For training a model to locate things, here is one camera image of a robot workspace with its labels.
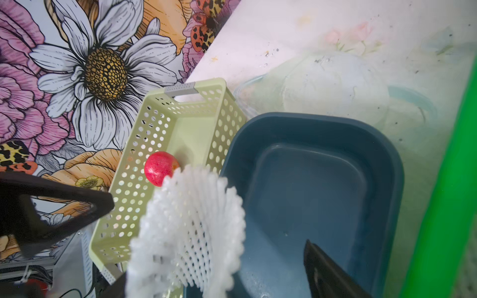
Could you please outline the bare red apple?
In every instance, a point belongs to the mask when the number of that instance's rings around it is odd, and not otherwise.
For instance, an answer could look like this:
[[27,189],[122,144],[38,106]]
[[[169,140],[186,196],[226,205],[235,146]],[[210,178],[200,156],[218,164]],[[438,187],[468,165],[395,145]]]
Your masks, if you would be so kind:
[[162,187],[164,179],[172,177],[175,170],[180,168],[178,160],[165,151],[158,151],[150,155],[145,162],[145,177],[154,186]]

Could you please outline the white foam net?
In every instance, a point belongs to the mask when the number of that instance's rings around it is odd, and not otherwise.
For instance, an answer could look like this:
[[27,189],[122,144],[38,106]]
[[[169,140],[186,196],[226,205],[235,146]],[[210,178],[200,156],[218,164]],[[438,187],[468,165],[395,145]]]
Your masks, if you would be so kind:
[[242,198],[207,166],[185,166],[156,188],[130,241],[128,298],[163,298],[195,286],[205,298],[224,298],[244,252]]

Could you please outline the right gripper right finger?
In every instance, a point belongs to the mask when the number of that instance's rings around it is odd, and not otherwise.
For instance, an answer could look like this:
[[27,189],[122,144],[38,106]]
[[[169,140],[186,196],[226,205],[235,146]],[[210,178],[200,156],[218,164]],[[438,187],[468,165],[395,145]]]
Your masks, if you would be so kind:
[[306,241],[304,267],[312,298],[370,298],[320,247]]

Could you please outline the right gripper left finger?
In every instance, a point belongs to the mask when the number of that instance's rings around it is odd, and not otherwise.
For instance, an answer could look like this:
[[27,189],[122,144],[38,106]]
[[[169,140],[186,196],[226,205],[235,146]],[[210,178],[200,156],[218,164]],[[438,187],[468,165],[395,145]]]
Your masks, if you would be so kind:
[[113,210],[111,194],[21,172],[1,173],[1,239],[32,258]]

